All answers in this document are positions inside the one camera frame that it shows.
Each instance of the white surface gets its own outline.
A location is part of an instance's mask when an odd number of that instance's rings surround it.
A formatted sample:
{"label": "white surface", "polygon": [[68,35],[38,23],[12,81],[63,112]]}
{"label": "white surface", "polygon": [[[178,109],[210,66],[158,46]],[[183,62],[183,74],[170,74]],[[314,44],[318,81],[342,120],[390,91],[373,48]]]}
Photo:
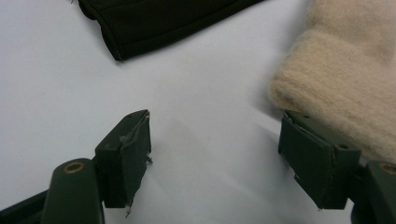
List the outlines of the white surface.
{"label": "white surface", "polygon": [[128,113],[151,112],[154,164],[132,214],[106,223],[350,223],[319,211],[277,154],[268,79],[309,1],[262,2],[171,47],[116,63],[77,1],[0,4],[0,209],[46,189]]}

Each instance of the fuzzy beige fabric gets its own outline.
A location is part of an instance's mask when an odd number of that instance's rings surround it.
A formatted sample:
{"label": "fuzzy beige fabric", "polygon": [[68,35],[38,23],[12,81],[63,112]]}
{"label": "fuzzy beige fabric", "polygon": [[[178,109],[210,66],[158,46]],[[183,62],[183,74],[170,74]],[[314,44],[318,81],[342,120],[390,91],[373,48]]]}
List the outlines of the fuzzy beige fabric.
{"label": "fuzzy beige fabric", "polygon": [[396,0],[313,0],[270,98],[396,163],[395,45]]}

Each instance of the black sleeve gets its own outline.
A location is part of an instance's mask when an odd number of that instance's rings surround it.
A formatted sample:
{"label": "black sleeve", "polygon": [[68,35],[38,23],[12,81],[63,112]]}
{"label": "black sleeve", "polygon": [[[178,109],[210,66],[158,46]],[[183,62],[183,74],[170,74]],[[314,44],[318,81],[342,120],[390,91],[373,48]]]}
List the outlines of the black sleeve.
{"label": "black sleeve", "polygon": [[79,0],[117,61],[161,48],[262,0]]}

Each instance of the garment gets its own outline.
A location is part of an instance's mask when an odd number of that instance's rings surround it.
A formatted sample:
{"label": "garment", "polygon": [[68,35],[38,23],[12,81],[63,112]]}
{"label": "garment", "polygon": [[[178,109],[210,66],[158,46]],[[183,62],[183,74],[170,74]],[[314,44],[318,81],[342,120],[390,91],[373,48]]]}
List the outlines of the garment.
{"label": "garment", "polygon": [[79,0],[117,61],[169,45],[262,0]]}
{"label": "garment", "polygon": [[396,1],[313,0],[270,99],[396,163]]}

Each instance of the tan fleece fabric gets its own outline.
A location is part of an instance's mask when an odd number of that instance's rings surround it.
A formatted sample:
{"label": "tan fleece fabric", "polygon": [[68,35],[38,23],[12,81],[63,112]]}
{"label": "tan fleece fabric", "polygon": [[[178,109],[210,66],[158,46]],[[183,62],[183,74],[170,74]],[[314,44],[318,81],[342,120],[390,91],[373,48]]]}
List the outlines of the tan fleece fabric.
{"label": "tan fleece fabric", "polygon": [[276,106],[318,119],[396,163],[396,0],[314,0],[270,83]]}

